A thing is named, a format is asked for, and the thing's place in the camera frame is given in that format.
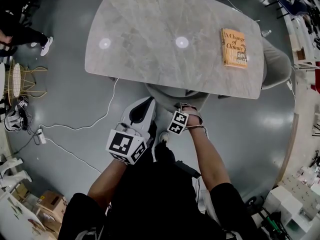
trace blue chair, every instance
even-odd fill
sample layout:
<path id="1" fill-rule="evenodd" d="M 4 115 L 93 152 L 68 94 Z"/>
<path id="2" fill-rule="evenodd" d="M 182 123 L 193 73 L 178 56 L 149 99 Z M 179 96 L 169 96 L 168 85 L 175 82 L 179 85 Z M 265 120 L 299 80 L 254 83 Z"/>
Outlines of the blue chair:
<path id="1" fill-rule="evenodd" d="M 279 3 L 281 5 L 281 7 L 277 8 L 276 10 L 280 10 L 280 9 L 284 8 L 287 11 L 286 14 L 283 14 L 283 15 L 277 17 L 277 19 L 280 19 L 280 18 L 282 18 L 286 15 L 289 15 L 289 14 L 292 16 L 299 16 L 299 15 L 305 15 L 308 13 L 307 6 L 298 0 L 295 0 L 293 2 L 293 4 L 291 4 L 287 0 L 277 0 L 275 2 L 267 4 L 265 7 L 274 5 L 276 3 Z"/>

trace gray floor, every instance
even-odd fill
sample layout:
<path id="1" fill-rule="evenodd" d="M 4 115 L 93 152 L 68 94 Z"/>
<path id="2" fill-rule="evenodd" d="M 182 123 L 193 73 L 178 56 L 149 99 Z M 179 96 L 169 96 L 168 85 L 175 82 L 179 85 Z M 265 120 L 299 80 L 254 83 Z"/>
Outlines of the gray floor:
<path id="1" fill-rule="evenodd" d="M 37 87 L 47 95 L 31 99 L 32 129 L 39 124 L 88 126 L 107 111 L 113 82 L 108 77 L 89 74 L 84 69 L 86 43 L 92 20 L 102 0 L 43 0 L 33 17 L 33 28 L 53 35 L 45 57 L 40 47 L 20 46 L 15 59 L 30 68 L 44 66 L 48 72 L 36 76 Z M 288 32 L 283 19 L 276 19 L 276 5 L 265 8 L 262 0 L 231 0 L 254 20 L 261 30 L 272 30 L 268 40 L 292 59 Z M 110 129 L 126 106 L 149 95 L 144 84 L 119 80 L 107 118 L 93 128 L 72 131 L 56 127 L 44 134 L 102 171 L 112 157 L 105 151 Z M 209 137 L 229 171 L 231 181 L 243 199 L 265 195 L 273 186 L 285 157 L 294 115 L 294 98 L 286 84 L 261 92 L 258 100 L 211 95 L 202 115 Z M 158 130 L 168 125 L 170 116 L 157 111 Z M 9 133 L 13 151 L 30 138 L 26 132 Z M 188 132 L 172 136 L 169 147 L 178 160 L 198 168 L 195 149 Z M 68 199 L 86 193 L 98 174 L 52 143 L 36 146 L 33 141 L 18 154 L 33 178 L 29 186 L 35 195 L 46 189 L 61 192 Z"/>

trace foot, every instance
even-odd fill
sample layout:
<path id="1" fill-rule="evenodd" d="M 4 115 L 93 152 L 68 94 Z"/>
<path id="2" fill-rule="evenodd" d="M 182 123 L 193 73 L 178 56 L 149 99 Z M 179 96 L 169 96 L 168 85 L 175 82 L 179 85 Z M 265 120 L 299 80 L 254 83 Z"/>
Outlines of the foot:
<path id="1" fill-rule="evenodd" d="M 160 136 L 159 136 L 159 143 L 168 143 L 170 139 L 170 134 L 168 131 L 164 130 L 163 132 L 161 132 Z"/>
<path id="2" fill-rule="evenodd" d="M 54 38 L 51 36 L 48 38 L 48 41 L 46 42 L 45 46 L 42 47 L 41 56 L 45 56 L 49 52 L 50 45 L 54 41 Z"/>
<path id="3" fill-rule="evenodd" d="M 32 182 L 31 177 L 29 176 L 29 174 L 28 174 L 25 170 L 23 170 L 23 173 L 24 173 L 24 178 L 25 178 L 26 180 Z"/>

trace black and white marker cube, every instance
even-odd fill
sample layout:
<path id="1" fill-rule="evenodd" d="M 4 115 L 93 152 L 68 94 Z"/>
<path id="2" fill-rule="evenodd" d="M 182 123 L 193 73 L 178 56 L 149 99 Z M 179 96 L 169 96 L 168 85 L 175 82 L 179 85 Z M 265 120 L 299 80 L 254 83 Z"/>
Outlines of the black and white marker cube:
<path id="1" fill-rule="evenodd" d="M 187 126 L 188 117 L 189 115 L 187 113 L 175 111 L 167 130 L 180 135 Z"/>
<path id="2" fill-rule="evenodd" d="M 115 159 L 134 165 L 146 151 L 147 144 L 143 137 L 112 129 L 105 149 Z"/>

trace person's arm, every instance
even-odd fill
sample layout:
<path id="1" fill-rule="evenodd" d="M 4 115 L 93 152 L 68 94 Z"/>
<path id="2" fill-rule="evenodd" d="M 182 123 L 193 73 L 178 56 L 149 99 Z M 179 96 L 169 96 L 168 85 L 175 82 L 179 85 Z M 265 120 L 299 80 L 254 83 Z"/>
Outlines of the person's arm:
<path id="1" fill-rule="evenodd" d="M 12 36 L 6 36 L 0 29 L 0 42 L 10 44 L 11 40 L 12 40 Z"/>
<path id="2" fill-rule="evenodd" d="M 197 126 L 199 124 L 199 117 L 189 115 L 187 126 Z M 221 183 L 230 183 L 224 162 L 214 145 L 207 138 L 204 129 L 198 127 L 190 129 L 189 131 L 193 139 L 200 172 L 206 188 L 211 191 Z"/>
<path id="3" fill-rule="evenodd" d="M 88 197 L 95 200 L 104 212 L 106 212 L 126 168 L 125 163 L 114 159 L 90 187 Z"/>

